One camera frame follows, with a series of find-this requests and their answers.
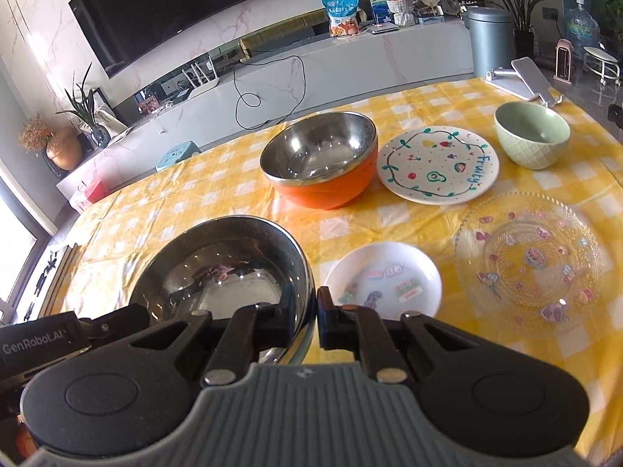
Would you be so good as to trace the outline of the blue steel bowl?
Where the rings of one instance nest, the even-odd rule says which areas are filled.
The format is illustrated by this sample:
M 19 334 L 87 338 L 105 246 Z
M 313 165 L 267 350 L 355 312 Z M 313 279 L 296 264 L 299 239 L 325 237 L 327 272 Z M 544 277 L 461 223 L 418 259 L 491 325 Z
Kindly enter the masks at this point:
M 275 305 L 294 293 L 294 340 L 261 352 L 261 363 L 300 364 L 313 337 L 316 286 L 305 254 L 271 220 L 230 215 L 200 223 L 168 242 L 138 277 L 130 302 L 147 309 L 153 325 L 195 310 L 228 320 L 236 309 Z

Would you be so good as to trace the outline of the orange steel bowl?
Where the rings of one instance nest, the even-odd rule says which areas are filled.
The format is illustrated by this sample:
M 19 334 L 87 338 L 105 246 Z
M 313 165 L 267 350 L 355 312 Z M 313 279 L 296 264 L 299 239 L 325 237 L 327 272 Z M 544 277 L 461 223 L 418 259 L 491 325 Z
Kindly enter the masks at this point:
M 332 210 L 348 204 L 371 183 L 378 134 L 372 119 L 328 112 L 299 120 L 264 147 L 260 167 L 273 187 L 304 208 Z

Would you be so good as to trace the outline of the small white sticker plate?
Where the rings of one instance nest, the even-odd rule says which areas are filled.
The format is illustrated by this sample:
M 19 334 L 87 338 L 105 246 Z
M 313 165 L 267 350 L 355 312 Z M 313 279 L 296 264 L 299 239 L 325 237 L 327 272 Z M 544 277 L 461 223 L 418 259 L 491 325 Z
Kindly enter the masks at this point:
M 351 251 L 324 282 L 338 306 L 375 310 L 398 321 L 405 312 L 433 317 L 442 304 L 442 277 L 423 251 L 404 242 L 375 242 Z

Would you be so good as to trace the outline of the red box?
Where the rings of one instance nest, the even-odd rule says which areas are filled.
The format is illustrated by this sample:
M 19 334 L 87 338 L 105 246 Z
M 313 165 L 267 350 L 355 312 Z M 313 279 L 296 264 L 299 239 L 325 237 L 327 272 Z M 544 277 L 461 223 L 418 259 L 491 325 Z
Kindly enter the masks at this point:
M 101 179 L 93 179 L 83 190 L 84 198 L 86 198 L 91 205 L 96 204 L 96 202 L 107 197 L 109 194 L 109 189 Z

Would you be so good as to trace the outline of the white fruity painted plate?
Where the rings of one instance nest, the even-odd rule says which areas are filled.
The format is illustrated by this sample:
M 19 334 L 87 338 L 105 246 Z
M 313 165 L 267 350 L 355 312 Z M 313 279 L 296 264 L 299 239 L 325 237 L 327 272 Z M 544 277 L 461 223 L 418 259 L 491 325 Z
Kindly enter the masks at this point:
M 458 205 L 486 193 L 500 158 L 484 137 L 455 126 L 401 133 L 379 150 L 377 174 L 390 192 L 423 205 Z

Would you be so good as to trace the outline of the light blue plastic stool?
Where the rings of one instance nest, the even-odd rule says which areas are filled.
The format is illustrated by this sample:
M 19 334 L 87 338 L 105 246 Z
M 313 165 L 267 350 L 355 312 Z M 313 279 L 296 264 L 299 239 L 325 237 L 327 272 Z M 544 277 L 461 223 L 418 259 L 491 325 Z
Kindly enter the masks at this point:
M 160 158 L 155 169 L 157 172 L 166 170 L 192 156 L 199 155 L 200 152 L 200 148 L 192 140 L 182 142 L 175 147 L 171 147 L 170 150 L 167 150 L 163 157 Z

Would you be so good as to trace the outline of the yellow checkered tablecloth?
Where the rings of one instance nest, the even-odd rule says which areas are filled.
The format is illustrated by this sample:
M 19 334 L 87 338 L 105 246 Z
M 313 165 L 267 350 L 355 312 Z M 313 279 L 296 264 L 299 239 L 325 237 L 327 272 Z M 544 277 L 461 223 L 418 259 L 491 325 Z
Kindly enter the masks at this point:
M 470 205 L 417 205 L 373 181 L 341 209 L 301 208 L 273 190 L 260 169 L 272 130 L 221 144 L 87 209 L 70 233 L 79 249 L 54 310 L 94 318 L 125 306 L 139 274 L 163 245 L 224 215 L 261 216 L 284 226 L 303 248 L 316 281 L 353 249 L 406 242 L 430 256 L 442 276 L 442 321 L 557 365 L 582 383 L 590 415 L 577 451 L 600 464 L 622 448 L 622 148 L 571 101 L 559 112 L 571 129 L 565 155 L 540 172 L 503 159 L 491 189 L 492 195 L 526 191 L 562 201 L 598 238 L 605 272 L 601 297 L 583 324 L 553 339 L 500 330 L 461 290 L 453 238 Z

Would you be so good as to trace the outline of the clear glass sticker plate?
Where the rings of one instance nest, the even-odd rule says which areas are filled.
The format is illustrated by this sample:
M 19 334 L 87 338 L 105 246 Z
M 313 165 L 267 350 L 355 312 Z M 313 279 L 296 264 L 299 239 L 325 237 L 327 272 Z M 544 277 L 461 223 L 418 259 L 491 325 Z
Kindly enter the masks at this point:
M 529 192 L 474 208 L 454 237 L 454 263 L 465 296 L 485 318 L 531 336 L 583 323 L 604 275 L 589 226 L 561 201 Z

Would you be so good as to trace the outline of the brown round vase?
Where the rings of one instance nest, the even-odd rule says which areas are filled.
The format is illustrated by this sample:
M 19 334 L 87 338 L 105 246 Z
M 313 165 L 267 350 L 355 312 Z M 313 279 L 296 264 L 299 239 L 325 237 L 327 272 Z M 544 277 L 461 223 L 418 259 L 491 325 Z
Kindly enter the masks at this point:
M 46 157 L 64 171 L 73 171 L 83 161 L 83 147 L 70 128 L 59 130 L 46 145 Z

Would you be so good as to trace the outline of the green plant in glass vase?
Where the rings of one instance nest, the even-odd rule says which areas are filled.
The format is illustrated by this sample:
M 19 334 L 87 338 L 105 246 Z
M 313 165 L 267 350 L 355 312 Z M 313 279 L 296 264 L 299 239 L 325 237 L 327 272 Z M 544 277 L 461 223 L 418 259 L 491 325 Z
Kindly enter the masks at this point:
M 96 147 L 105 149 L 108 147 L 111 136 L 108 130 L 101 125 L 95 116 L 95 91 L 93 89 L 86 89 L 86 79 L 89 76 L 92 64 L 89 64 L 86 69 L 86 73 L 83 75 L 83 80 L 75 82 L 72 86 L 72 92 L 65 90 L 70 108 L 68 110 L 61 110 L 59 114 L 72 114 L 83 122 L 90 130 L 91 138 Z

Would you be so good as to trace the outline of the white wifi router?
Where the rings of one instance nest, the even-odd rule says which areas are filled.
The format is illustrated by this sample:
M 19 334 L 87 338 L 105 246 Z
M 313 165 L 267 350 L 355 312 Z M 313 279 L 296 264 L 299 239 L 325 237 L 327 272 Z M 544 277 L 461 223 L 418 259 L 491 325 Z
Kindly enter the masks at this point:
M 190 62 L 181 70 L 190 83 L 188 98 L 200 96 L 218 86 L 220 77 L 216 72 L 212 58 L 207 55 L 203 60 Z

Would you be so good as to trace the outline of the green ceramic bowl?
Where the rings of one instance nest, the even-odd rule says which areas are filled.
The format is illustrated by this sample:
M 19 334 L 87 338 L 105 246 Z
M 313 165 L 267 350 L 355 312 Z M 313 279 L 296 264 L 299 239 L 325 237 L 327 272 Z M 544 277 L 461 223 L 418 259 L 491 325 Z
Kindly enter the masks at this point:
M 567 121 L 552 109 L 532 102 L 501 104 L 494 112 L 494 126 L 506 155 L 528 170 L 550 167 L 570 143 Z

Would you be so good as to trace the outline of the white phone stand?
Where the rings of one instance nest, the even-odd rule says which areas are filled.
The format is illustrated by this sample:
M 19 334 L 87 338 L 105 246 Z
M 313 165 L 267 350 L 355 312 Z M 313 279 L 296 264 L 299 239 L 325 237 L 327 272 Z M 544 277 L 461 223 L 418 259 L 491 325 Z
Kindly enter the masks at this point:
M 544 107 L 560 104 L 564 96 L 555 95 L 552 86 L 535 62 L 529 58 L 513 59 L 510 68 L 493 68 L 485 83 L 523 101 L 540 101 Z

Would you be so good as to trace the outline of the blue snack bag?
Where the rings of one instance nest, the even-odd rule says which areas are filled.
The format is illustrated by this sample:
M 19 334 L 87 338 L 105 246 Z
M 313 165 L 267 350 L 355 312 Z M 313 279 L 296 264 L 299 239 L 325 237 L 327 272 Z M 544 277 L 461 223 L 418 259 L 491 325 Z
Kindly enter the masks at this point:
M 331 37 L 350 37 L 359 34 L 357 15 L 359 0 L 321 0 L 328 17 Z

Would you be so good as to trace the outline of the grey metal trash can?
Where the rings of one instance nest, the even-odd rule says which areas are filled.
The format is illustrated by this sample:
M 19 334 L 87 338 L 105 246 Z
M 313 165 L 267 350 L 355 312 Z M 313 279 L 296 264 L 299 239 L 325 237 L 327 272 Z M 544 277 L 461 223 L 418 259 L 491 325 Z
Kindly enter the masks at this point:
M 495 68 L 511 67 L 515 49 L 510 12 L 497 7 L 470 6 L 464 23 L 470 32 L 476 77 L 485 77 Z

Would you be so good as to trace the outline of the pink small heater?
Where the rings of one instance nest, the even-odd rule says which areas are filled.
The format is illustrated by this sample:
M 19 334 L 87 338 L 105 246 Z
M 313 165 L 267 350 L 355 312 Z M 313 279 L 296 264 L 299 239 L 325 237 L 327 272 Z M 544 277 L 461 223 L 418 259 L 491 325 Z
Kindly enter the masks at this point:
M 569 40 L 561 38 L 555 46 L 554 79 L 571 84 L 572 77 L 572 45 Z

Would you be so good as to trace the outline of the white round side stand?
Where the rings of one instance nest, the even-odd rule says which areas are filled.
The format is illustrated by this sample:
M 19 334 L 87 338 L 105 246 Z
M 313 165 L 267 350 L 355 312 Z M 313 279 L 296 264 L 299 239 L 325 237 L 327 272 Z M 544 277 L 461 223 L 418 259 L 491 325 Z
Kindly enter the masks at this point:
M 616 86 L 621 86 L 621 68 L 614 56 L 610 55 L 599 46 L 584 46 L 582 63 L 584 72 L 596 74 L 602 86 L 608 81 L 613 81 Z

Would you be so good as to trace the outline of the blue water bottle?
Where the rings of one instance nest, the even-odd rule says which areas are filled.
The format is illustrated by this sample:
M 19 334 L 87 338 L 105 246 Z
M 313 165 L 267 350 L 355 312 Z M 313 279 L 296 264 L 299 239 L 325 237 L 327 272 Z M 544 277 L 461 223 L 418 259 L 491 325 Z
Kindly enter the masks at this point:
M 585 0 L 575 0 L 575 6 L 565 14 L 565 33 L 575 61 L 584 59 L 586 46 L 599 45 L 599 23 L 586 10 Z

